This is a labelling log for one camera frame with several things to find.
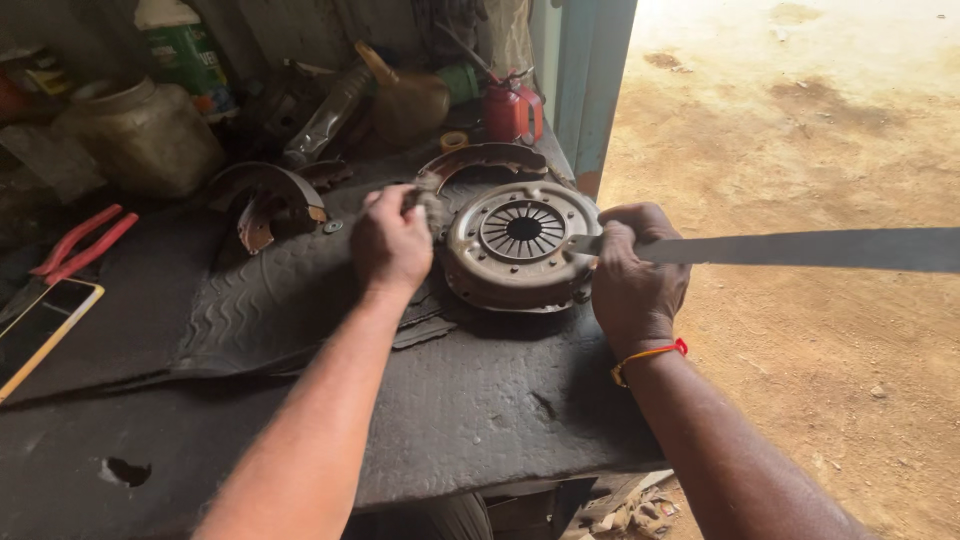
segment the phone screen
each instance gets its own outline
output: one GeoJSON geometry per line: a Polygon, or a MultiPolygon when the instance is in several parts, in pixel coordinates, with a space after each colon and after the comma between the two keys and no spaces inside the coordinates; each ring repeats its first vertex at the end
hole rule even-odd
{"type": "Polygon", "coordinates": [[[0,402],[103,295],[100,285],[62,280],[0,333],[0,402]]]}

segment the clutch cover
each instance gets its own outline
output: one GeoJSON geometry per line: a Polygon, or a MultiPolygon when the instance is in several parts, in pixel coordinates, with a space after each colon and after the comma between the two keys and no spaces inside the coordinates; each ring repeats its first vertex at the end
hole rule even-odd
{"type": "Polygon", "coordinates": [[[495,187],[442,232],[446,282],[486,309],[546,313],[584,303],[595,258],[561,248],[571,234],[600,234],[599,213],[584,195],[552,182],[495,187]]]}

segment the red pliers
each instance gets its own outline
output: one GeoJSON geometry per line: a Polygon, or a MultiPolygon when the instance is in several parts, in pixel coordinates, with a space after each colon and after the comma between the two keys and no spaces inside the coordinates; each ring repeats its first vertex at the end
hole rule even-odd
{"type": "Polygon", "coordinates": [[[47,260],[37,268],[31,270],[30,273],[35,276],[44,277],[43,282],[48,285],[54,285],[64,278],[69,278],[74,272],[93,262],[119,240],[120,236],[123,236],[123,234],[136,223],[137,219],[140,219],[140,216],[133,212],[128,213],[123,216],[120,221],[116,222],[113,227],[110,227],[110,230],[94,242],[92,246],[79,252],[67,262],[63,262],[63,259],[70,254],[70,250],[77,245],[77,242],[79,242],[81,238],[113,219],[113,217],[121,211],[123,211],[123,207],[120,205],[110,205],[109,208],[78,225],[72,231],[65,234],[60,242],[54,246],[47,260]]]}

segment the green label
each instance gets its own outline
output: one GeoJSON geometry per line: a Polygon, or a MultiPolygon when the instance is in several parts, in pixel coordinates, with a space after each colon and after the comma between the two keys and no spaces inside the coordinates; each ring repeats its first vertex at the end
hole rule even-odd
{"type": "Polygon", "coordinates": [[[212,115],[236,109],[227,75],[203,24],[153,28],[144,34],[163,68],[163,82],[186,88],[197,110],[212,115]]]}

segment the sunlit floor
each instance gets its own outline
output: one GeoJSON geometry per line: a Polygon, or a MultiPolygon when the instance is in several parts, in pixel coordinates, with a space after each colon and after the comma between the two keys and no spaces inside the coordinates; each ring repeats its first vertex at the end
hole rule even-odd
{"type": "MultiPolygon", "coordinates": [[[[641,0],[600,205],[639,200],[693,237],[960,226],[960,4],[641,0]]],[[[958,305],[960,276],[703,266],[678,334],[872,530],[954,538],[958,305]]]]}

